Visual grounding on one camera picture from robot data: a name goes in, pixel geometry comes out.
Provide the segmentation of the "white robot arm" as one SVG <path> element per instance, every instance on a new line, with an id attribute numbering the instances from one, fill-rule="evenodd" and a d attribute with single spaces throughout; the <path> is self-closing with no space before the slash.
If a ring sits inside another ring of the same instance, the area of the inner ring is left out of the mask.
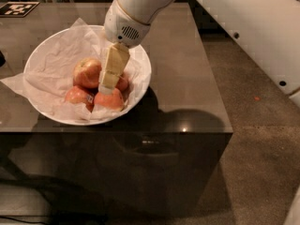
<path id="1" fill-rule="evenodd" d="M 107 39 L 140 45 L 159 12 L 175 0 L 113 0 L 106 14 Z M 298 0 L 196 0 L 300 106 L 300 2 Z"/>

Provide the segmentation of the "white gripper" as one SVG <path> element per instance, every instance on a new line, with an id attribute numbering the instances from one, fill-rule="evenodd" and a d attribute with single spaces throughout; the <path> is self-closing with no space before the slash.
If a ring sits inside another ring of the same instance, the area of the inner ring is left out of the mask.
<path id="1" fill-rule="evenodd" d="M 100 72 L 98 91 L 109 95 L 128 63 L 128 48 L 139 46 L 148 34 L 150 26 L 136 22 L 121 8 L 119 2 L 114 0 L 106 13 L 104 30 L 107 39 L 114 44 L 109 48 L 104 68 Z"/>

